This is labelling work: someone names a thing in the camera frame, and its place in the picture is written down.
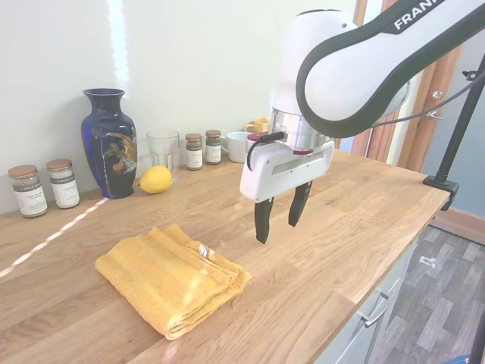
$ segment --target yellow towel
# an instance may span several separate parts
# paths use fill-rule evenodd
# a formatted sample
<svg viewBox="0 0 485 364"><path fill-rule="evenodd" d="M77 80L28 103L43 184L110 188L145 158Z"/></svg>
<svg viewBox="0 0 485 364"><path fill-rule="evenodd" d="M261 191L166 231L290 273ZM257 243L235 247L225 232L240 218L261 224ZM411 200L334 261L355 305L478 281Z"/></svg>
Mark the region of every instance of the yellow towel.
<svg viewBox="0 0 485 364"><path fill-rule="evenodd" d="M192 330L251 279L177 225L122 240L96 269L168 340Z"/></svg>

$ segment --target robotic arm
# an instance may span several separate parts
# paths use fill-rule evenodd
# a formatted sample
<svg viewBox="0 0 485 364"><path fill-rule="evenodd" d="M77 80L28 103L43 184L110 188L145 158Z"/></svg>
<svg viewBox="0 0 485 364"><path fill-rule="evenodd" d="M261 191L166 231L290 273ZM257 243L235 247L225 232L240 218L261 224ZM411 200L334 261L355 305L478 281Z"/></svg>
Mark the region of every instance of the robotic arm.
<svg viewBox="0 0 485 364"><path fill-rule="evenodd" d="M254 148L240 190L256 202L264 243L274 196L296 188L289 223L299 220L311 182L333 154L331 137L351 137L395 111L409 80L485 28L485 0L400 0L357 28L339 11L307 11L293 21L277 81L271 133Z"/></svg>

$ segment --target black metal pole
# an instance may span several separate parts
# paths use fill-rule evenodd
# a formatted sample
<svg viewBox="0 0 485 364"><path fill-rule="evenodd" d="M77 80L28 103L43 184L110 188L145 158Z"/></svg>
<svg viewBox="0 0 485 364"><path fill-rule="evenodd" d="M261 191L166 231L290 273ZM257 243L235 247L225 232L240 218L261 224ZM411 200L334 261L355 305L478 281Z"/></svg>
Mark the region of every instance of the black metal pole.
<svg viewBox="0 0 485 364"><path fill-rule="evenodd" d="M483 72L485 72L485 55L483 55L482 62L480 63L480 67L478 68L477 72L472 71L466 73L468 74L467 80L472 81ZM477 103L484 87L485 80L482 80L479 84L474 85L474 87L472 87L468 92L467 99L465 100L462 112L458 117L458 121L456 122L455 129L453 130L453 134L449 140L448 146L446 147L445 155L443 156L436 176L428 176L423 180L423 184L449 192L449 200L441 208L443 211L446 211L451 206L460 187L456 182L448 180L448 174L452 167L453 161L455 160L458 148L462 143L463 136L467 131L468 124L470 124L471 117L473 116L475 108L477 107Z"/></svg>
<svg viewBox="0 0 485 364"><path fill-rule="evenodd" d="M476 75L482 74L485 71L485 55L482 58L480 67ZM453 161L455 160L456 153L460 144L462 143L465 131L467 131L468 124L470 123L471 117L473 116L474 110L477 107L480 95L485 87L485 82L480 82L479 85L472 87L468 92L468 96L463 105L462 112L456 122L455 129L453 131L452 137L449 140L448 147L446 148L445 155L441 161L440 168L436 173L436 176L432 180L437 184L444 184L448 179L449 170L452 167Z"/></svg>

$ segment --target black cable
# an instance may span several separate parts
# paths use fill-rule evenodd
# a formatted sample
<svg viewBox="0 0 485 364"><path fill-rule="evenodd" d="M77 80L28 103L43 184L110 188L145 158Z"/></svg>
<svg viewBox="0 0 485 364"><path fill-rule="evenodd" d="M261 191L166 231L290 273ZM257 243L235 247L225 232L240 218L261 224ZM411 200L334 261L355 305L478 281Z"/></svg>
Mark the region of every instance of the black cable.
<svg viewBox="0 0 485 364"><path fill-rule="evenodd" d="M276 133L271 133L267 135L261 136L258 140L256 140L251 148L249 148L248 155L246 156L246 164L248 165L248 169L252 172L251 169L251 154L254 148L261 143L268 143L268 142L276 142L277 140L285 139L286 134L283 131L278 131Z"/></svg>
<svg viewBox="0 0 485 364"><path fill-rule="evenodd" d="M466 87L464 87L463 89L461 89L460 91L458 91L455 95L449 97L448 99L446 99L445 101L441 102L440 104L438 105L435 105L434 107L432 108L429 108L428 110L424 110L424 111L421 111L421 112L418 112L417 114L414 114L414 115L411 115L411 116L406 116L405 118L401 118L401 119L395 119L395 120L390 120L390 121L383 121L382 123L378 123L378 124L374 124L370 127L370 129L374 129L375 127L382 127L383 125L389 125L389 124L396 124L396 123L402 123L403 121L407 121L407 120L411 120L411 119L414 119L414 118L419 118L420 116L423 116L423 115L426 115L438 108L441 108L442 106L446 105L447 103L453 101L454 99L456 99L457 97L463 95L464 93L466 93L470 88L476 86L480 81L482 81L483 79L485 78L485 72L483 72L482 74L480 74L477 78L475 78L471 83L469 83Z"/></svg>

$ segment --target gold jar lid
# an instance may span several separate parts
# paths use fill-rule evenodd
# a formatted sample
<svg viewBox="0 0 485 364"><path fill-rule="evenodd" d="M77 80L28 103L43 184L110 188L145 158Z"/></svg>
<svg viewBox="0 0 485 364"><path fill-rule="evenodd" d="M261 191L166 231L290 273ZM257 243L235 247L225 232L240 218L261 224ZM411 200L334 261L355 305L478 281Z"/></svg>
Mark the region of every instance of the gold jar lid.
<svg viewBox="0 0 485 364"><path fill-rule="evenodd" d="M47 163L47 169L50 171L62 171L64 169L71 168L73 166L73 162L70 159L55 159Z"/></svg>
<svg viewBox="0 0 485 364"><path fill-rule="evenodd" d="M264 116L262 118L256 118L256 122L267 124L271 122L271 118L269 118L268 116Z"/></svg>
<svg viewBox="0 0 485 364"><path fill-rule="evenodd" d="M209 138L217 138L221 136L220 130L210 129L205 132L205 135Z"/></svg>
<svg viewBox="0 0 485 364"><path fill-rule="evenodd" d="M202 140L202 135L200 134L186 134L185 139L190 142L198 142Z"/></svg>
<svg viewBox="0 0 485 364"><path fill-rule="evenodd" d="M8 170L8 176L12 178L25 178L37 173L35 165L18 165Z"/></svg>

